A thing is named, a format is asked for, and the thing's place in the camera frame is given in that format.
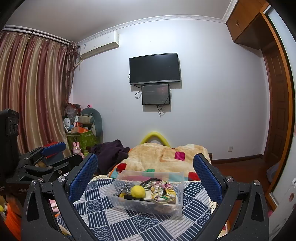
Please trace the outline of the clear plastic storage box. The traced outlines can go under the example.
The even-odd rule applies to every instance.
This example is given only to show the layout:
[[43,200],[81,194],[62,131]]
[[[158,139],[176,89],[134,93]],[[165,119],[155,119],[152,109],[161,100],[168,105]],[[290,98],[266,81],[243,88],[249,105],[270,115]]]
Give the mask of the clear plastic storage box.
[[107,189],[115,207],[157,215],[181,216],[184,174],[123,170]]

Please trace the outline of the yellow green curved pillow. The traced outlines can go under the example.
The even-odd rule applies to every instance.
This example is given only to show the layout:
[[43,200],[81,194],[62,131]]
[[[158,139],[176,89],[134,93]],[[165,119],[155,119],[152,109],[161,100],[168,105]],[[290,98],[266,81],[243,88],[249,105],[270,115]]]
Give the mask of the yellow green curved pillow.
[[148,143],[151,140],[158,140],[163,146],[171,147],[169,142],[165,139],[163,135],[159,132],[150,132],[148,133],[140,142],[140,144]]

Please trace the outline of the dark purple clothing pile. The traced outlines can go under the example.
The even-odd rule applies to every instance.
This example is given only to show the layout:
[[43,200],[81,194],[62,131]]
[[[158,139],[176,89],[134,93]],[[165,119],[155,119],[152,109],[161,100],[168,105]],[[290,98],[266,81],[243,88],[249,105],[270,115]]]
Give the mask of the dark purple clothing pile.
[[129,147],[124,147],[120,140],[94,145],[90,152],[98,159],[97,175],[108,174],[124,159],[128,158]]

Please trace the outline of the grey green plush toy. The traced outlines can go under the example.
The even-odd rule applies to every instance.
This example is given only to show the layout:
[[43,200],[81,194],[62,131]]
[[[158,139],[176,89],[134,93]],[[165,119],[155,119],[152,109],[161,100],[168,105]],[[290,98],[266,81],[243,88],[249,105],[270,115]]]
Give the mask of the grey green plush toy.
[[102,139],[102,117],[101,114],[94,108],[85,108],[81,111],[78,122],[83,126],[91,128],[93,135],[96,137],[97,143]]

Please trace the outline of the beige plush blanket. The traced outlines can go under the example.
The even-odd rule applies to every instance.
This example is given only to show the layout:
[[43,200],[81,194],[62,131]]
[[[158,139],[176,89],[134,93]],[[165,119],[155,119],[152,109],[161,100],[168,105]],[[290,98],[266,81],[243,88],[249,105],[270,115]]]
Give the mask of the beige plush blanket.
[[185,181],[198,181],[193,168],[196,154],[203,154],[211,162],[212,155],[205,147],[186,144],[170,148],[157,143],[144,143],[131,149],[128,158],[117,164],[109,172],[110,178],[116,178],[123,170],[144,172],[182,172]]

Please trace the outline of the wooden upper cabinet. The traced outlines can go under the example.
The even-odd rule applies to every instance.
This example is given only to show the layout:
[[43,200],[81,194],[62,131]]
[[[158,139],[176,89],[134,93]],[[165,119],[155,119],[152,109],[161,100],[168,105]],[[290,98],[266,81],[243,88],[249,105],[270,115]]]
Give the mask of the wooden upper cabinet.
[[238,1],[226,25],[234,43],[256,50],[274,41],[263,11],[267,1]]

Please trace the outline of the small wall monitor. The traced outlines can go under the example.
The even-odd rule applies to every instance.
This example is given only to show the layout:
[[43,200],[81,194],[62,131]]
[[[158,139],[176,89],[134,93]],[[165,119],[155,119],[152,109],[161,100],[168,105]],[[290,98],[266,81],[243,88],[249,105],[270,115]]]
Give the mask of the small wall monitor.
[[148,84],[142,86],[142,105],[169,105],[171,90],[169,84]]

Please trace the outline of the brown wooden door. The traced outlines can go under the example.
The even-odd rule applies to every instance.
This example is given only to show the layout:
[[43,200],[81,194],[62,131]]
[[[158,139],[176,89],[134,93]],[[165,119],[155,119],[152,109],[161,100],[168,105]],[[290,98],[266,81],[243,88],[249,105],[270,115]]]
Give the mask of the brown wooden door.
[[278,164],[278,169],[267,191],[271,193],[279,182],[290,151],[295,104],[293,103],[292,74],[285,48],[274,24],[266,15],[262,16],[274,38],[271,43],[262,48],[270,96],[269,130],[264,158],[269,166]]

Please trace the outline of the green cardboard box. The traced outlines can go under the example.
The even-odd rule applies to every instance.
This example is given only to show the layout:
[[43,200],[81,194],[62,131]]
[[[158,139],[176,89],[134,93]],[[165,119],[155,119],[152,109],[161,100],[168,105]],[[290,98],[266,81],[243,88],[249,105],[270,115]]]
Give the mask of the green cardboard box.
[[93,134],[92,131],[87,131],[84,133],[67,133],[66,134],[69,148],[73,152],[73,143],[79,142],[80,149],[82,152],[92,148],[97,144],[97,137]]

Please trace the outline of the white black-trimmed cloth bag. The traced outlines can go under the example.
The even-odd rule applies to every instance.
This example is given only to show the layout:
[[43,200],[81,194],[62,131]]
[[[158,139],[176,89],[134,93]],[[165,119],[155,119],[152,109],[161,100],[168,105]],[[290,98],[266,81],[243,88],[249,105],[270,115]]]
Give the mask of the white black-trimmed cloth bag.
[[[131,184],[134,184],[134,186],[135,186],[135,185],[140,185],[140,186],[142,186],[142,187],[145,187],[145,186],[148,185],[148,183],[151,182],[151,181],[163,181],[163,180],[158,179],[158,178],[150,178],[150,179],[148,179],[148,180],[146,180],[146,181],[144,181],[144,182],[142,182],[142,183],[140,183],[140,184],[134,184],[134,183],[131,183]],[[136,199],[136,198],[134,198],[134,197],[132,197],[132,196],[125,196],[124,199],[126,199],[126,200],[136,200],[136,201],[151,202],[151,201],[146,201],[146,200],[144,200],[144,198]]]

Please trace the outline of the striped red gold curtain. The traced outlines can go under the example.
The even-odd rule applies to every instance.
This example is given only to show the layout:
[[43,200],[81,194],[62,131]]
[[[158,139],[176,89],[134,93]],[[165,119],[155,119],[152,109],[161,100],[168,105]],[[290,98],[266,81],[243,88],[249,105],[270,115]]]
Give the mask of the striped red gold curtain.
[[1,32],[1,109],[18,112],[18,150],[24,154],[67,142],[63,116],[73,86],[76,42]]

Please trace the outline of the blue white patterned tablecloth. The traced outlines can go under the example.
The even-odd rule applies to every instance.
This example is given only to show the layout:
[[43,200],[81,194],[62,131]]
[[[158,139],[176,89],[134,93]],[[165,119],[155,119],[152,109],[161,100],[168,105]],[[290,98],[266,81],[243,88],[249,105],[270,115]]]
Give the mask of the blue white patterned tablecloth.
[[182,216],[139,213],[114,207],[106,196],[111,178],[89,182],[74,206],[98,240],[192,240],[217,204],[200,181],[184,183]]

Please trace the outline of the yellow felt ball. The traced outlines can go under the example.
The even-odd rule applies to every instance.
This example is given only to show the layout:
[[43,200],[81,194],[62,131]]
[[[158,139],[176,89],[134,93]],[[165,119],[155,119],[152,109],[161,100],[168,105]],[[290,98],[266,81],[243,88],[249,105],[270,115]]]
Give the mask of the yellow felt ball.
[[136,199],[145,198],[145,189],[140,185],[135,185],[131,188],[130,195]]

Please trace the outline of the floral silk scrunchie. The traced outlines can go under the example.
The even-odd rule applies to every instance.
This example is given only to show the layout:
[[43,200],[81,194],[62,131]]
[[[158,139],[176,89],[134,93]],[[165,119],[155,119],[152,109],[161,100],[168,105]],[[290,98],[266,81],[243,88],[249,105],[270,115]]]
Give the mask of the floral silk scrunchie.
[[158,204],[175,204],[177,201],[177,194],[169,182],[151,181],[144,188],[146,201]]

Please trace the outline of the large wall television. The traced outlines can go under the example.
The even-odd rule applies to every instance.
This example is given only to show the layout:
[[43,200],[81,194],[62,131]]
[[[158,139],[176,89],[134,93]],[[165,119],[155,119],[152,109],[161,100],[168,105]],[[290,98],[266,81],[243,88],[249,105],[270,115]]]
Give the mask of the large wall television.
[[153,54],[129,59],[131,85],[180,81],[177,53]]

